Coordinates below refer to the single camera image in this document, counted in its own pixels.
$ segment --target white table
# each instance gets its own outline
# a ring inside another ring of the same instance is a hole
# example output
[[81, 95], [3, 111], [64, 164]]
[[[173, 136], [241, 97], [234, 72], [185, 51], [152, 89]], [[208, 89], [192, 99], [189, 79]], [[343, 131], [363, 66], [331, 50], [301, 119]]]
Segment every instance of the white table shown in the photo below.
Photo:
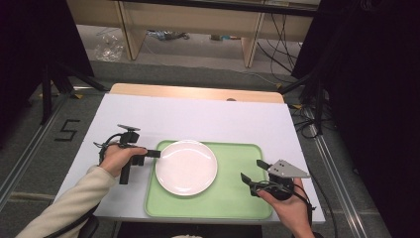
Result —
[[[124, 95], [122, 91], [143, 96]], [[232, 97], [237, 101], [224, 99]], [[279, 94], [117, 84], [110, 94], [104, 96], [57, 196], [74, 186], [88, 168], [98, 163], [99, 149], [94, 142], [103, 143], [110, 136], [124, 132], [117, 124], [141, 128], [137, 144], [149, 149], [156, 148], [163, 140], [255, 144], [262, 149], [267, 163], [274, 164], [283, 159], [308, 171], [289, 110]], [[145, 212], [144, 203], [152, 167], [153, 160], [148, 158], [143, 167], [131, 167], [129, 183], [114, 186], [101, 201], [95, 215], [115, 220], [150, 222], [278, 222], [274, 212], [265, 220], [150, 217]], [[312, 180], [305, 178], [303, 184], [312, 205], [317, 207], [313, 212], [313, 223], [325, 222]]]

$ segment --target plastic bag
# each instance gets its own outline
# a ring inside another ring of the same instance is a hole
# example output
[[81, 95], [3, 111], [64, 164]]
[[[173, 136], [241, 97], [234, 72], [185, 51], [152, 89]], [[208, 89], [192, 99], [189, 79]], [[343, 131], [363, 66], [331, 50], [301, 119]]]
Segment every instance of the plastic bag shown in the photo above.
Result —
[[124, 43], [111, 34], [102, 37], [102, 44], [95, 48], [95, 57], [103, 61], [119, 61], [123, 53]]

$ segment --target white plate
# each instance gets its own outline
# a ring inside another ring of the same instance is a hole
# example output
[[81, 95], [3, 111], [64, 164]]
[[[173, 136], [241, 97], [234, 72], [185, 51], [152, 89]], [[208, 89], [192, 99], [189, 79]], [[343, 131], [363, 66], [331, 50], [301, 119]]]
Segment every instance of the white plate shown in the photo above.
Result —
[[157, 180], [176, 195], [194, 195], [205, 190], [217, 174], [217, 160], [206, 145], [178, 141], [161, 151], [156, 163]]

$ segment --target black curtain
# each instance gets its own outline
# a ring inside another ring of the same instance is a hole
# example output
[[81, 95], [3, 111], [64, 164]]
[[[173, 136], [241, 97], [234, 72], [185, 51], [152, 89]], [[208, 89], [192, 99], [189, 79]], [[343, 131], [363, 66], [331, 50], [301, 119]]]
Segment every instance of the black curtain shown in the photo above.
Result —
[[55, 67], [55, 61], [88, 76], [93, 71], [65, 0], [0, 1], [0, 30], [2, 142], [42, 82], [46, 64], [56, 83], [65, 82], [68, 73]]
[[392, 237], [416, 236], [420, 221], [419, 16], [415, 1], [368, 12], [329, 88], [341, 136]]

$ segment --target table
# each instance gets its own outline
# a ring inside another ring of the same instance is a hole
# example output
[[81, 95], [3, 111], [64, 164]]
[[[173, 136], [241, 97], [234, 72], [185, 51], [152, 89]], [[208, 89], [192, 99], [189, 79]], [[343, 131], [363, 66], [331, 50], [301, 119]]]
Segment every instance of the table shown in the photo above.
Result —
[[[281, 31], [281, 26], [285, 24], [284, 38], [289, 42], [303, 42], [312, 23], [312, 17], [309, 16], [291, 14], [284, 22], [280, 14], [271, 17], [270, 14], [259, 12], [186, 7], [194, 1], [153, 1], [153, 4], [104, 0], [66, 2], [74, 22], [78, 25], [120, 28], [129, 60], [138, 57], [147, 30], [156, 30], [240, 37], [245, 67], [251, 67], [258, 39], [278, 40], [278, 28]], [[290, 10], [306, 10], [308, 14], [313, 14], [320, 0], [231, 1], [231, 4], [235, 3], [281, 6]]]
[[[99, 149], [93, 143], [103, 143], [111, 135], [121, 133], [117, 124], [141, 128], [138, 144], [150, 149], [168, 139], [255, 144], [262, 149], [267, 163], [284, 159], [308, 171], [287, 105], [278, 93], [117, 83], [104, 96], [57, 197], [98, 163]], [[278, 222], [274, 212], [268, 219], [259, 220], [148, 216], [144, 203], [152, 167], [153, 160], [148, 159], [143, 167], [132, 167], [129, 184], [114, 186], [95, 215], [149, 222]], [[303, 182], [313, 206], [317, 207], [313, 222], [325, 222], [311, 179]]]

